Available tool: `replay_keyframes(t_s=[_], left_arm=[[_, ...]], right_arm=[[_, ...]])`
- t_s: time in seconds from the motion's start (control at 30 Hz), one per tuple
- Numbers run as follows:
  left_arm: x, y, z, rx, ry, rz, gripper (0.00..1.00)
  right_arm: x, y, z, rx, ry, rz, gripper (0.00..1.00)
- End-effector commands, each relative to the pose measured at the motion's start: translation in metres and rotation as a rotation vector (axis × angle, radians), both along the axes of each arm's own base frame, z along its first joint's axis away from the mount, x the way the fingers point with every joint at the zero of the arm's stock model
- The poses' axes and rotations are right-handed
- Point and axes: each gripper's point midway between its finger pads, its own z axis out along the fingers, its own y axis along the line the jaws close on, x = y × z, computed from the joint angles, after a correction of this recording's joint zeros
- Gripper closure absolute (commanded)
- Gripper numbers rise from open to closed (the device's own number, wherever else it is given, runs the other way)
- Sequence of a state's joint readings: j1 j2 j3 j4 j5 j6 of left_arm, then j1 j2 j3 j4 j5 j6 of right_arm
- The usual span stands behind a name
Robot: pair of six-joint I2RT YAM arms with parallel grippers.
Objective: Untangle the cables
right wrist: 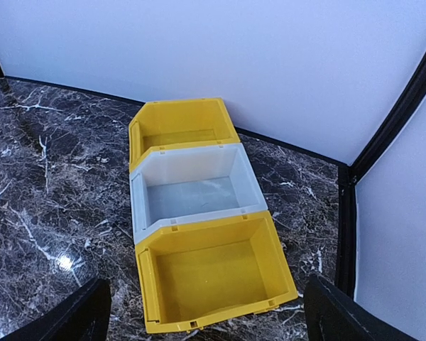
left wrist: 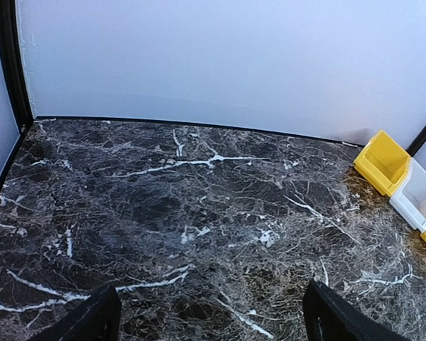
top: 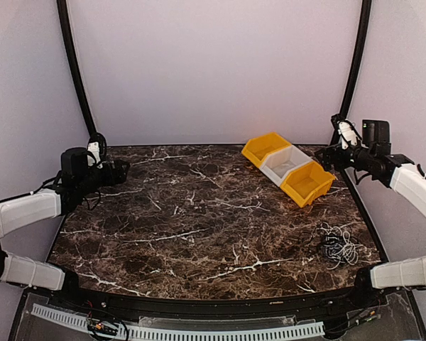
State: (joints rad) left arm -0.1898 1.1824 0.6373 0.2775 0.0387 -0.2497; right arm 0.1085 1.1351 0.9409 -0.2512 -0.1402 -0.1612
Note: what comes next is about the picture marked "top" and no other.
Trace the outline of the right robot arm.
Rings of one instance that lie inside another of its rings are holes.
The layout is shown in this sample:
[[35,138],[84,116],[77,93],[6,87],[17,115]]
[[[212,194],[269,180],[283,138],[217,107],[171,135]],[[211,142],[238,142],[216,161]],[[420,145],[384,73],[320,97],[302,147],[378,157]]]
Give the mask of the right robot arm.
[[[352,168],[404,197],[426,218],[426,172],[403,154],[391,153],[390,124],[362,121],[362,133],[340,114],[331,118],[339,142],[315,153],[324,170]],[[362,178],[355,178],[360,183]],[[348,293],[348,302],[363,308],[374,299],[376,289],[426,288],[426,256],[387,262],[364,271],[365,279]]]

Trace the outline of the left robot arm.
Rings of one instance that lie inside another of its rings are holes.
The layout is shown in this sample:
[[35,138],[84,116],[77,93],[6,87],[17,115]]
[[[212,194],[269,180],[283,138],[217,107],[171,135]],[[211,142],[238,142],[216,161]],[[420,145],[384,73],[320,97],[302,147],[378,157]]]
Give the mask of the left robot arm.
[[126,181],[130,164],[112,160],[99,144],[70,148],[60,157],[58,174],[34,191],[0,200],[0,282],[58,291],[58,298],[71,310],[86,303],[86,295],[75,284],[66,282],[66,271],[46,262],[4,251],[1,239],[33,223],[73,212],[88,195],[100,188]]

